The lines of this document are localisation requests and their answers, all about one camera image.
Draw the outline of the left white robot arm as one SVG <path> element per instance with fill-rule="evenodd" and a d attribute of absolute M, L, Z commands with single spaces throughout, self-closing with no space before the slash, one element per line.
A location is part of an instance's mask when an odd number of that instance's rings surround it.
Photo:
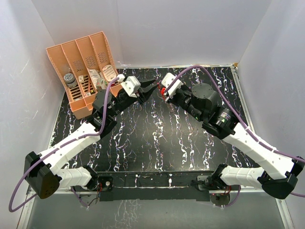
<path fill-rule="evenodd" d="M 63 166 L 86 147 L 100 141 L 114 129 L 119 115 L 135 102 L 145 103 L 157 88 L 154 79 L 138 80 L 134 76 L 119 79 L 116 96 L 110 88 L 101 89 L 92 104 L 92 114 L 84 123 L 55 146 L 36 154 L 30 152 L 25 158 L 25 180 L 41 199 L 50 197 L 60 188 L 81 186 L 96 190 L 99 176 L 89 166 L 64 169 Z"/>

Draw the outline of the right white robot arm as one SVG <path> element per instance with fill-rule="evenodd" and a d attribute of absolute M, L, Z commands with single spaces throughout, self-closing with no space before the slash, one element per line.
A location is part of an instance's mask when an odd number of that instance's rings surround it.
<path fill-rule="evenodd" d="M 214 173 L 201 181 L 201 185 L 224 189 L 241 185 L 260 188 L 270 196 L 285 199 L 292 194 L 305 164 L 281 156 L 271 147 L 264 148 L 263 142 L 253 139 L 243 128 L 232 111 L 219 105 L 219 94 L 208 84 L 198 83 L 188 88 L 177 81 L 173 86 L 163 84 L 161 90 L 166 101 L 181 107 L 211 135 L 241 150 L 259 165 L 257 168 L 232 167 L 221 164 Z"/>

